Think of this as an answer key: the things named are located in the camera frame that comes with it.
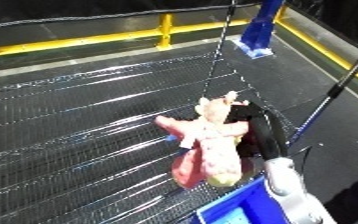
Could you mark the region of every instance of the metal rod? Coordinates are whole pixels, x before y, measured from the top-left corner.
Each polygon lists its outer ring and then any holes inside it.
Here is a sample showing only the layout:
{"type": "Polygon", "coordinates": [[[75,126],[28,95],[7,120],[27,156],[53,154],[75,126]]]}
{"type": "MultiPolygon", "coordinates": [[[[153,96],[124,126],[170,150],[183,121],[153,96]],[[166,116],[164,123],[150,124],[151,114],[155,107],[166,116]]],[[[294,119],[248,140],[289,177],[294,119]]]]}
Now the metal rod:
{"type": "Polygon", "coordinates": [[[287,142],[287,146],[291,147],[299,138],[306,132],[307,129],[316,121],[316,119],[323,113],[323,111],[330,105],[330,103],[342,93],[344,88],[349,82],[358,74],[358,59],[348,73],[338,81],[327,93],[327,97],[317,106],[313,113],[306,119],[306,121],[298,128],[293,134],[290,140],[287,142]]]}
{"type": "Polygon", "coordinates": [[[217,62],[218,62],[220,56],[222,55],[222,48],[223,48],[224,42],[226,40],[227,30],[228,30],[229,25],[230,25],[230,23],[232,21],[232,16],[234,15],[234,12],[236,11],[236,6],[237,6],[237,0],[232,0],[232,3],[231,3],[231,5],[229,7],[229,10],[227,12],[226,24],[223,27],[223,30],[222,30],[222,33],[221,33],[221,36],[220,36],[220,39],[219,39],[218,47],[216,48],[215,55],[214,55],[214,58],[213,58],[213,61],[212,61],[211,69],[210,69],[210,71],[208,73],[208,78],[207,78],[207,80],[205,81],[205,84],[204,84],[204,89],[203,89],[203,92],[202,92],[203,97],[206,97],[208,87],[211,84],[211,78],[212,78],[212,76],[213,76],[213,74],[215,72],[215,69],[216,69],[217,62]]]}

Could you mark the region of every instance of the pink stuffed toy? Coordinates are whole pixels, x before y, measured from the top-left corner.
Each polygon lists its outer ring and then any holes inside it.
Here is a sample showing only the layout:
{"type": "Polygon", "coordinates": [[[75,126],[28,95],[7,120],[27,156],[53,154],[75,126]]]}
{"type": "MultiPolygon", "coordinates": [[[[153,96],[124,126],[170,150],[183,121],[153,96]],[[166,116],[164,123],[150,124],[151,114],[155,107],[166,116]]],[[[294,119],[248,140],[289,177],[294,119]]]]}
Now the pink stuffed toy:
{"type": "Polygon", "coordinates": [[[180,141],[180,147],[192,149],[176,158],[172,164],[175,181],[184,188],[192,188],[206,180],[216,187],[229,187],[236,184],[243,173],[253,169],[252,163],[241,161],[236,145],[248,132],[247,122],[224,124],[236,92],[214,100],[201,98],[195,107],[200,117],[193,121],[178,121],[159,116],[156,124],[164,128],[180,141]]]}

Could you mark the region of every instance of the yellow post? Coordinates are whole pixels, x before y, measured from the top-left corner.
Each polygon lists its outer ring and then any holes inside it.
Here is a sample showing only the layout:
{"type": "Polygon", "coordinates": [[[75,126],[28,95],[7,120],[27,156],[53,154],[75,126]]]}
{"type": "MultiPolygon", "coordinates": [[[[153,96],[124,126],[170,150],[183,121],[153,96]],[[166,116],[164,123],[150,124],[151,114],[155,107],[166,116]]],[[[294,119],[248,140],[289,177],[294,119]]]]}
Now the yellow post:
{"type": "Polygon", "coordinates": [[[285,11],[287,10],[286,5],[282,5],[279,9],[279,11],[277,12],[276,16],[274,17],[274,23],[276,23],[277,21],[280,21],[283,18],[283,15],[285,14],[285,11]]]}
{"type": "Polygon", "coordinates": [[[160,51],[169,50],[171,46],[172,14],[162,14],[160,16],[161,40],[157,48],[160,51]]]}

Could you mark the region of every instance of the metal grate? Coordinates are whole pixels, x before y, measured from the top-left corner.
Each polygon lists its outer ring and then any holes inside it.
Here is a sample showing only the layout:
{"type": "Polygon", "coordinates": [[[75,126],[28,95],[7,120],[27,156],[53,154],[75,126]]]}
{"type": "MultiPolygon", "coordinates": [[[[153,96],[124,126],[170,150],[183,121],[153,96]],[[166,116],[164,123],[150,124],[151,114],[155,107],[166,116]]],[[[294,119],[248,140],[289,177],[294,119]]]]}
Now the metal grate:
{"type": "MultiPolygon", "coordinates": [[[[176,222],[230,191],[181,190],[169,173],[176,145],[152,123],[193,116],[212,59],[0,86],[0,223],[176,222]]],[[[235,90],[274,109],[223,59],[214,74],[208,97],[235,90]]]]}

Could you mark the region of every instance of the dark wall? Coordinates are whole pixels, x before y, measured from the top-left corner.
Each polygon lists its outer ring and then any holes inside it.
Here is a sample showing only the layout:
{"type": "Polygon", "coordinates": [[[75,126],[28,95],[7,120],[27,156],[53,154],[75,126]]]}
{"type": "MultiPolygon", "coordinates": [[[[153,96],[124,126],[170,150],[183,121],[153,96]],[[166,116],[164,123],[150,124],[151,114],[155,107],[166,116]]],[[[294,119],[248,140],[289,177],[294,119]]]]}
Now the dark wall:
{"type": "Polygon", "coordinates": [[[358,0],[288,0],[358,44],[358,0]]]}
{"type": "MultiPolygon", "coordinates": [[[[260,0],[239,0],[249,5],[260,0]]],[[[0,26],[227,7],[231,0],[0,0],[0,26]]]]}

